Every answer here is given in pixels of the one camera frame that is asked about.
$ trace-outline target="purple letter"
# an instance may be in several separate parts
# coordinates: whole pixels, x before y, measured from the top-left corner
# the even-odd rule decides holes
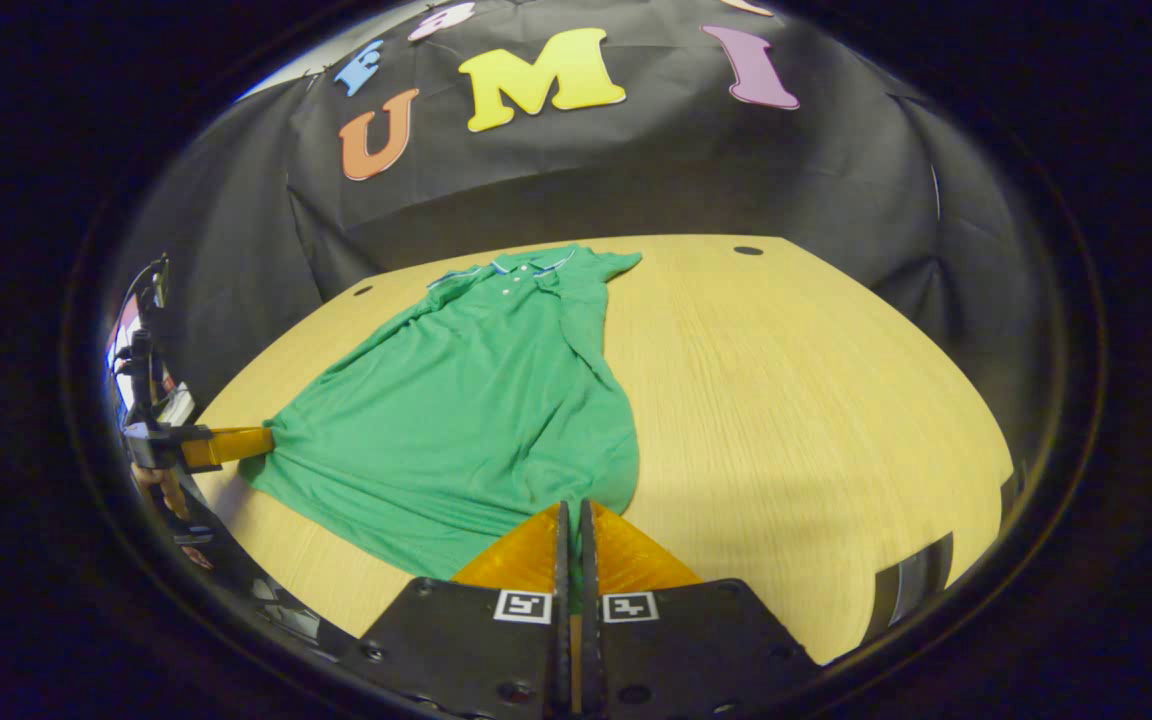
[[[776,68],[768,60],[771,44],[761,37],[742,32],[729,26],[700,26],[703,31],[718,38],[723,45],[736,83],[732,85],[732,97],[743,103],[767,105],[770,108],[797,109],[799,99],[788,94],[776,77]]]

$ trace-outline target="green polo shirt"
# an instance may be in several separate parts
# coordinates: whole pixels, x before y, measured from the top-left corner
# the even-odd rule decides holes
[[[569,245],[448,273],[273,419],[253,487],[408,573],[450,578],[522,521],[624,511],[630,404],[602,358],[608,279],[641,255]]]

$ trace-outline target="black fabric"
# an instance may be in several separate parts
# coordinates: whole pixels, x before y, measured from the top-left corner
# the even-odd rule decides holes
[[[206,406],[249,361],[362,278],[530,242],[646,233],[786,237],[918,324],[988,402],[1021,461],[1037,453],[1059,347],[1039,232],[1005,174],[932,101],[809,23],[714,0],[485,0],[411,44],[382,33],[379,70],[354,97],[335,74],[242,100],[147,202],[129,247],[172,253],[172,372]],[[771,41],[795,111],[733,99],[732,66],[702,24]],[[503,47],[535,60],[564,29],[607,31],[617,105],[469,132],[461,61]],[[411,138],[353,182],[338,134],[418,88]]]

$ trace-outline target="letter m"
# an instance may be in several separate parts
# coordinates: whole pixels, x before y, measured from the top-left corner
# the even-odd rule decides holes
[[[556,79],[554,108],[591,108],[624,100],[626,89],[612,85],[607,67],[602,65],[599,41],[604,37],[607,32],[596,26],[559,32],[545,43],[535,63],[528,63],[508,50],[490,50],[463,61],[460,70],[470,76],[473,85],[470,132],[483,132],[513,120],[513,109],[500,101],[502,92],[526,114],[540,113],[545,96]]]

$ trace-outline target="wooden table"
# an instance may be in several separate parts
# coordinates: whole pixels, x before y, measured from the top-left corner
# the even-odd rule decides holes
[[[1002,434],[972,384],[873,293],[778,237],[581,243],[643,252],[611,281],[605,325],[641,447],[626,518],[702,578],[748,582],[814,660],[859,644],[878,570],[954,532],[953,581],[995,539],[1011,472]],[[260,424],[425,283],[500,252],[340,293],[199,422]],[[235,465],[196,475],[212,509],[301,601],[362,635],[411,575],[248,487]]]

